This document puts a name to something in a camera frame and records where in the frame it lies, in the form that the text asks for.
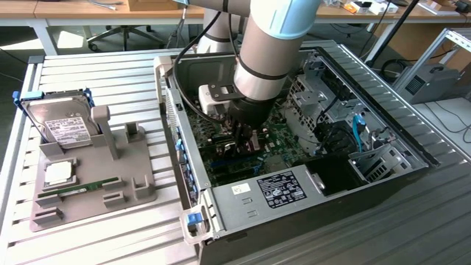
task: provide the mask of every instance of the gray equipment box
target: gray equipment box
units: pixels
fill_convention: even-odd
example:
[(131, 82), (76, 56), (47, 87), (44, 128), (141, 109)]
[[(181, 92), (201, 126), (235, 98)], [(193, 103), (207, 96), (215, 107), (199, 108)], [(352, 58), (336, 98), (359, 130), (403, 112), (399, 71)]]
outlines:
[(411, 104), (443, 100), (453, 89), (459, 77), (459, 71), (440, 63), (424, 65), (399, 94)]

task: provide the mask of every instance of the metal slatted table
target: metal slatted table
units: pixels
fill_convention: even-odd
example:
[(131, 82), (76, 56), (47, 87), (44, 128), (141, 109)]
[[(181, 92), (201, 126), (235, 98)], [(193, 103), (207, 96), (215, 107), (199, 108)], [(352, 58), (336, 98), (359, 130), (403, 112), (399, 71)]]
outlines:
[[(428, 176), (401, 189), (381, 205), (327, 225), (232, 264), (463, 264), (471, 260), (471, 166), (421, 114), (377, 75), (359, 65), (333, 41), (321, 46), (441, 162)], [(152, 59), (172, 52), (141, 51), (49, 56), (28, 66), (24, 92), (89, 87), (96, 104), (108, 104), (111, 126), (139, 121), (159, 198), (155, 202), (32, 233), (28, 227), (38, 134), (20, 112), (12, 128), (0, 176), (8, 202), (0, 235), (5, 264), (197, 264), (183, 242), (181, 211), (156, 102)]]
[(145, 128), (156, 201), (32, 233), (29, 212), (40, 135), (16, 114), (1, 179), (12, 177), (1, 229), (5, 264), (196, 264), (183, 241), (181, 211), (156, 101), (153, 58), (176, 50), (49, 56), (29, 65), (25, 91), (88, 87), (96, 105), (108, 105), (112, 129), (132, 121)]

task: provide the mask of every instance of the motherboard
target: motherboard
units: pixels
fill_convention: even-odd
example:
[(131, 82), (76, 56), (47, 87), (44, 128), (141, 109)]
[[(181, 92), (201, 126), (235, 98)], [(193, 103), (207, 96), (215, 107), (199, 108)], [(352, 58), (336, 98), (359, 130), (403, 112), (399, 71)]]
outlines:
[(256, 134), (259, 151), (237, 158), (223, 155), (233, 142), (225, 125), (211, 123), (195, 112), (188, 112), (204, 168), (215, 187), (287, 169), (308, 156), (297, 143), (299, 137), (287, 126), (284, 112), (284, 108), (273, 108)]

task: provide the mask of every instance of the sticker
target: sticker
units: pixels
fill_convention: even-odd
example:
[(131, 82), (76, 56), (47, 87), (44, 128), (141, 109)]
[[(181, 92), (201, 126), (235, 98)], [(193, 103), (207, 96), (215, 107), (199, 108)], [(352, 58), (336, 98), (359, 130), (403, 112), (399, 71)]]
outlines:
[(65, 197), (65, 196), (71, 196), (73, 194), (79, 194), (79, 193), (84, 193), (84, 192), (87, 192), (87, 189), (81, 188), (81, 189), (71, 190), (69, 192), (63, 192), (59, 194), (59, 196)]
[(256, 182), (268, 206), (273, 209), (307, 198), (292, 171), (261, 178)]
[(75, 144), (76, 142), (91, 140), (81, 117), (48, 120), (45, 121), (45, 125), (60, 145)]
[(249, 191), (251, 191), (251, 187), (248, 186), (248, 183), (232, 186), (233, 195), (237, 195), (240, 193), (249, 192)]

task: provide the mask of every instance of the power supply label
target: power supply label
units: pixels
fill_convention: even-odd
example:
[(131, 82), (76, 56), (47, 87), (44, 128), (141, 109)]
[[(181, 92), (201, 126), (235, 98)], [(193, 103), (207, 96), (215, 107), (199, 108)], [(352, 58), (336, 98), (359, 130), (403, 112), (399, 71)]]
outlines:
[(268, 206), (273, 209), (307, 198), (292, 171), (261, 178), (256, 182)]
[(45, 121), (45, 125), (60, 145), (91, 140), (81, 117), (48, 120)]

